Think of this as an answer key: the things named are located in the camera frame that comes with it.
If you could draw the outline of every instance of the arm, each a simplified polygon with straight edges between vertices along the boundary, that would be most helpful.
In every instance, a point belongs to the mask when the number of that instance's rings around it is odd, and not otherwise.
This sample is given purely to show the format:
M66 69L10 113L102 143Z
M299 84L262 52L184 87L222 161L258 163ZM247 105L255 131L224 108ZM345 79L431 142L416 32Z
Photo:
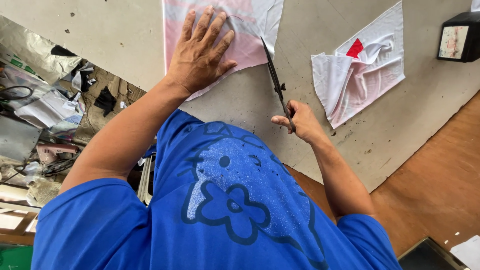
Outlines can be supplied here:
M290 100L287 107L294 113L292 120L297 136L312 146L335 219L338 221L348 214L375 215L370 194L330 142L311 108L294 100ZM292 133L286 117L274 116L272 122L288 127L288 133Z
M213 7L209 6L192 34L195 11L188 13L167 75L92 138L65 178L60 193L99 178L126 180L174 110L237 65L233 60L220 63L234 33L229 31L213 47L227 15L221 12L208 27L212 16Z

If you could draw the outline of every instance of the person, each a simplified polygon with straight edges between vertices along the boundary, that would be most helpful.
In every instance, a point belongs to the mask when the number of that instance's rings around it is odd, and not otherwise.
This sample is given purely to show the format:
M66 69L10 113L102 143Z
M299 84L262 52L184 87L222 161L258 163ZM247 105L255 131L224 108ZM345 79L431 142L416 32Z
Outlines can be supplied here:
M40 211L32 269L399 270L369 193L310 107L291 100L336 225L254 134L204 123L178 106L229 69L226 14L186 16L167 75L98 132ZM272 122L286 126L275 116ZM157 135L148 207L126 182Z

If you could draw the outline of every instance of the red fabric patch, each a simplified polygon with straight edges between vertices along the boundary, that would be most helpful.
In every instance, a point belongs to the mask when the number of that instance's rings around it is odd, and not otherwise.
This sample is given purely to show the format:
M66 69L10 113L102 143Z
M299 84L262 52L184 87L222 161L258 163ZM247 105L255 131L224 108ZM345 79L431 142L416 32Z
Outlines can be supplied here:
M352 47L348 50L347 56L351 56L353 58L358 58L359 53L363 50L363 45L360 40L357 38L355 42L353 42Z

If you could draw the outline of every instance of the scissors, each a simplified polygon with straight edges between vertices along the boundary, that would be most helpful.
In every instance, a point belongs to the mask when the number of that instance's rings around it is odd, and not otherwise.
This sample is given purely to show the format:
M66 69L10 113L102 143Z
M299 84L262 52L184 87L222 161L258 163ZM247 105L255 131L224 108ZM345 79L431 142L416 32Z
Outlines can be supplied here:
M287 106L285 105L285 102L283 101L283 93L282 91L285 91L285 83L280 83L278 82L278 77L276 75L275 67L273 66L272 58L270 57L270 53L268 52L267 45L265 44L265 41L262 37L262 42L264 44L265 52L267 54L267 59L268 59L268 69L270 70L270 75L272 76L273 84L275 86L275 92L278 93L278 97L280 98L280 102L282 103L283 106L283 112L285 112L285 115L287 116L288 120L290 121L290 126L292 127L292 133L295 133L295 124L292 121L292 116L290 115Z

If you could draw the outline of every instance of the t-shirt sleeve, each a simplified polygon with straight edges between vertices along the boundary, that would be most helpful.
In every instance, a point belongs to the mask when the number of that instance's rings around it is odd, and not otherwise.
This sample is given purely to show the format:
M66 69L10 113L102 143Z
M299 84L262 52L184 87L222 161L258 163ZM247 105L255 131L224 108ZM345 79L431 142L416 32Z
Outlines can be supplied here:
M376 219L347 215L338 221L337 227L374 269L401 270L387 232Z
M127 239L148 229L147 207L123 180L75 186L40 211L32 269L103 269Z

